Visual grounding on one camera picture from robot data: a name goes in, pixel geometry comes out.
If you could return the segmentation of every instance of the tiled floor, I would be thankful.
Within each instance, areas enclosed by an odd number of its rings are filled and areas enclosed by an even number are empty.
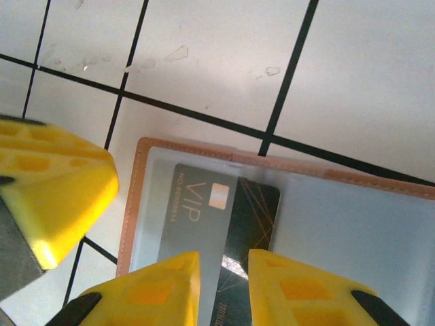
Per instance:
[[[0,0],[0,113],[104,146],[121,182],[78,250],[0,303],[18,325],[114,277],[140,137],[435,182],[433,1],[317,2]]]

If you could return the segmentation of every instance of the card holder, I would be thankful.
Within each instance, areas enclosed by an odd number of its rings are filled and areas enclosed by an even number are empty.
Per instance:
[[[434,188],[229,147],[150,138],[138,142],[117,276],[140,267],[132,253],[144,206],[145,167],[148,173],[153,160],[162,158],[201,162],[203,168],[223,168],[219,172],[278,187],[282,197],[274,252],[367,284],[409,323],[428,325],[435,293]]]

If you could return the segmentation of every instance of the white tile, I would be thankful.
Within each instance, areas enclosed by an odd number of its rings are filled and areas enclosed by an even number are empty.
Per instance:
[[[306,162],[307,164],[313,164],[315,166],[319,167],[325,167],[325,168],[334,168],[337,170],[344,170],[344,171],[351,171],[351,172],[357,172],[360,173],[360,171],[355,170],[353,168],[348,168],[347,166],[343,166],[331,161],[327,161],[321,158],[317,158],[312,155],[308,155],[305,153],[302,153],[301,151],[295,151],[293,149],[271,144],[269,147],[269,150],[267,151],[267,156],[277,156],[279,158],[289,158],[291,160],[295,160],[298,162]]]
[[[433,1],[320,1],[276,133],[435,181]]]
[[[104,146],[116,95],[37,71],[26,117]]]
[[[58,313],[65,298],[76,251],[77,247],[57,268],[49,270],[0,303],[1,309],[15,324],[42,326]]]
[[[47,0],[0,0],[0,53],[35,60]]]
[[[118,255],[122,220],[137,141],[141,137],[180,137],[257,152],[260,140],[176,113],[124,99],[109,151],[115,158],[120,193],[88,232],[88,237]]]
[[[38,64],[119,87],[142,3],[53,0]]]
[[[0,113],[21,116],[32,69],[0,59]]]
[[[307,5],[151,0],[127,89],[265,130]]]
[[[84,243],[69,300],[75,299],[90,287],[115,278],[115,273],[114,263]]]

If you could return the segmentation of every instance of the black rubber tip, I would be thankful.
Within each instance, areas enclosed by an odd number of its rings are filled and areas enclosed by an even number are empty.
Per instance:
[[[5,175],[0,175],[0,185],[9,185],[15,182],[15,178],[7,177]]]
[[[79,326],[103,296],[91,292],[71,300],[46,326]]]
[[[380,326],[410,326],[381,298],[360,290],[353,290],[352,296]]]

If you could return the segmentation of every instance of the credit card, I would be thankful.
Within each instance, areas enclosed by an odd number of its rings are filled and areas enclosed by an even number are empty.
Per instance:
[[[268,248],[278,203],[277,188],[175,166],[158,261],[200,253],[198,325],[251,325],[246,257],[250,248]],[[232,262],[243,277],[229,268]]]

